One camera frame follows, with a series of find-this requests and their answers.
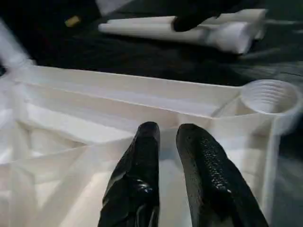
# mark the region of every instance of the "white cylinder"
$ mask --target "white cylinder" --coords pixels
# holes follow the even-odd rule
[[[202,25],[219,25],[226,22],[240,21],[254,23],[259,20],[264,20],[267,10],[266,9],[244,9],[236,13],[223,13],[219,17],[211,17]],[[141,18],[127,18],[127,19],[113,19],[109,20],[108,23],[132,23],[132,24],[160,24],[160,23],[171,23],[175,16],[167,17],[141,17]]]
[[[4,22],[0,19],[0,61],[9,70],[31,64],[26,52],[18,44]]]
[[[236,54],[246,53],[250,49],[255,35],[251,28],[245,22],[226,23],[213,29],[199,26],[186,32],[175,32],[170,24],[99,25],[103,33],[205,45]]]
[[[277,134],[289,132],[302,113],[302,93],[284,81],[264,79],[251,82],[243,87],[241,100],[257,113],[276,117]]]
[[[244,9],[237,13],[223,13],[219,17],[211,17],[203,21],[200,26],[211,29],[217,28],[221,24],[228,22],[247,22],[253,25],[254,39],[260,40],[265,33],[265,18],[267,9]],[[109,24],[170,24],[175,16],[167,17],[142,17],[109,20]]]

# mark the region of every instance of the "circular opening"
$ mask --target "circular opening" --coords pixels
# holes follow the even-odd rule
[[[302,94],[287,82],[257,80],[245,85],[242,102],[250,109],[265,114],[284,114],[301,106]]]

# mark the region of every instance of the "white tray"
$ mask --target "white tray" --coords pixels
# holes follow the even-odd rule
[[[145,121],[161,129],[160,227],[191,226],[182,123],[221,143],[270,221],[277,145],[302,104],[281,81],[227,87],[31,65],[0,89],[0,227],[96,227],[111,172]]]

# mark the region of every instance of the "black glove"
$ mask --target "black glove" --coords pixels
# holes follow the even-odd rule
[[[142,124],[113,171],[99,227],[157,227],[159,217],[160,131]]]
[[[268,227],[241,173],[206,130],[183,124],[176,142],[193,227],[216,226],[227,218],[234,227]]]
[[[238,12],[255,7],[259,0],[192,0],[191,8],[183,15],[177,16],[172,27],[177,32],[190,30],[210,17],[222,13]]]

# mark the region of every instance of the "white plastic pipe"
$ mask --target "white plastic pipe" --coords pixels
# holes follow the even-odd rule
[[[9,70],[31,63],[28,55],[18,44],[4,22],[0,19],[0,61]]]
[[[232,21],[254,23],[259,20],[264,20],[266,12],[267,12],[266,9],[244,9],[237,13],[224,13],[221,14],[219,17],[211,17],[205,20],[202,23],[202,25],[219,25]],[[171,23],[174,18],[175,16],[113,19],[113,20],[109,20],[108,23],[158,24],[158,23]]]
[[[224,52],[246,53],[255,36],[252,25],[246,22],[222,24],[215,29],[205,26],[187,32],[175,32],[170,24],[100,24],[103,33],[156,40],[174,41],[215,47]]]
[[[264,22],[267,9],[244,9],[237,13],[225,13],[219,17],[211,17],[201,23],[201,26],[216,28],[216,26],[227,22],[248,22],[252,23],[256,30],[255,39],[259,40],[264,37]],[[109,20],[109,24],[170,24],[175,16],[167,17],[141,17],[127,19]]]

